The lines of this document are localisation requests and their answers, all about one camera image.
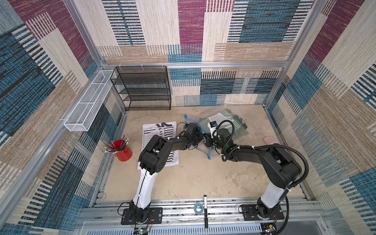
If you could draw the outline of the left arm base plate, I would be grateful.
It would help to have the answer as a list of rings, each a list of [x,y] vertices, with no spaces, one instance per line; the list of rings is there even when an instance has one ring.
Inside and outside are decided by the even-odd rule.
[[[161,224],[163,216],[163,208],[145,208],[140,210],[124,209],[121,217],[121,225],[147,225],[147,224]]]

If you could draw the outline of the clear vacuum bag blue zip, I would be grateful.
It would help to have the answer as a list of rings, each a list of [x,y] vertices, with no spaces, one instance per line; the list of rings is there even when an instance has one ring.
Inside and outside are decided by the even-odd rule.
[[[216,128],[215,131],[218,131],[221,128],[227,128],[227,129],[229,129],[229,131],[233,131],[233,132],[235,131],[234,124],[230,120],[224,120],[224,121],[222,121],[220,124],[217,125],[217,128]],[[180,133],[180,135],[183,136],[184,132],[185,132],[185,130],[182,131]],[[217,151],[217,154],[219,154],[221,156],[221,159],[222,159],[223,162],[226,162],[226,161],[239,162],[240,161],[240,155],[242,154],[242,152],[240,151],[241,150],[241,146],[236,145],[236,144],[235,144],[235,146],[230,151],[222,151],[222,150],[220,150],[220,149],[218,149],[216,147],[211,147],[211,148],[208,148],[208,149],[215,149]]]

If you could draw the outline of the black white striped shirt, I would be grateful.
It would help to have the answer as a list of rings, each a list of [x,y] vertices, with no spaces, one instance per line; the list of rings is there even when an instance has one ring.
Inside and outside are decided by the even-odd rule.
[[[177,122],[160,122],[154,124],[143,124],[142,130],[142,150],[149,143],[154,135],[163,138],[172,138],[176,136]],[[165,167],[172,167],[179,165],[179,152],[173,151],[169,154]]]

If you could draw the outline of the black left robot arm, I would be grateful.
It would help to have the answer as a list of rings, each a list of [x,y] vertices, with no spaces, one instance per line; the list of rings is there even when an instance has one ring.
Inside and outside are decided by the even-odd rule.
[[[136,195],[129,204],[131,214],[138,223],[149,217],[151,194],[158,173],[165,167],[168,156],[173,151],[183,151],[197,146],[203,140],[201,128],[189,123],[186,129],[173,138],[154,135],[140,154],[141,177]]]

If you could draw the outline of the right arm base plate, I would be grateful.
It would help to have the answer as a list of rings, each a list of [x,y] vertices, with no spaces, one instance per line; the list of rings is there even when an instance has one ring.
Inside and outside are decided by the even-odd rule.
[[[243,204],[238,208],[245,221],[284,220],[285,215],[280,205],[268,208],[258,204]]]

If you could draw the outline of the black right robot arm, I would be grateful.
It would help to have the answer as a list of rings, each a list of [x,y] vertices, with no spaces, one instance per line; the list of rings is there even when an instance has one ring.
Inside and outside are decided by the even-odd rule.
[[[309,173],[306,158],[288,146],[271,144],[263,146],[236,145],[228,129],[203,134],[208,147],[220,149],[224,162],[251,162],[261,164],[269,184],[255,207],[260,219],[269,219],[289,190],[305,180]]]

